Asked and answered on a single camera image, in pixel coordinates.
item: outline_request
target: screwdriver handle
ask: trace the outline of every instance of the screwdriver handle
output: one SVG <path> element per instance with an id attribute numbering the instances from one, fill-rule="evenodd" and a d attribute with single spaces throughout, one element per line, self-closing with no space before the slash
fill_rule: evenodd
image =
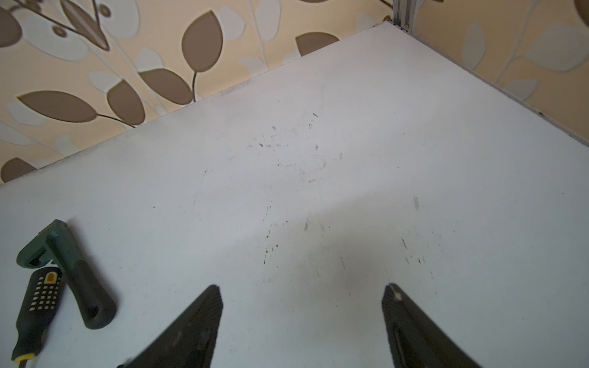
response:
<path id="1" fill-rule="evenodd" d="M 16 319 L 18 341 L 12 351 L 15 363 L 31 360 L 41 352 L 41 337 L 55 317 L 61 289 L 62 274 L 59 267 L 39 268 L 31 275 Z"/>
<path id="2" fill-rule="evenodd" d="M 100 285 L 88 263 L 77 261 L 65 276 L 86 327 L 96 330 L 108 325 L 117 312 L 117 305 Z"/>

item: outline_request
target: yellow and black handle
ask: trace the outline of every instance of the yellow and black handle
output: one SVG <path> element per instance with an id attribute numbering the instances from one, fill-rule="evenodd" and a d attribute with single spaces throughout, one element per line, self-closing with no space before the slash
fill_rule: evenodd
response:
<path id="1" fill-rule="evenodd" d="M 31 360 L 41 352 L 41 337 L 55 316 L 62 287 L 58 267 L 40 268 L 31 275 L 16 320 L 18 341 L 12 351 L 15 363 Z"/>

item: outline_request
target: beige wall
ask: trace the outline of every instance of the beige wall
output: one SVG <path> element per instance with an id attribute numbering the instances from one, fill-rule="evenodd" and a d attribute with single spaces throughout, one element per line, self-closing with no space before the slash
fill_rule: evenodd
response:
<path id="1" fill-rule="evenodd" d="M 415 35 L 589 141 L 589 1 L 418 0 Z"/>
<path id="2" fill-rule="evenodd" d="M 26 4 L 0 1 L 3 181 L 391 14 L 379 0 L 96 0 L 97 16 L 92 0 Z"/>

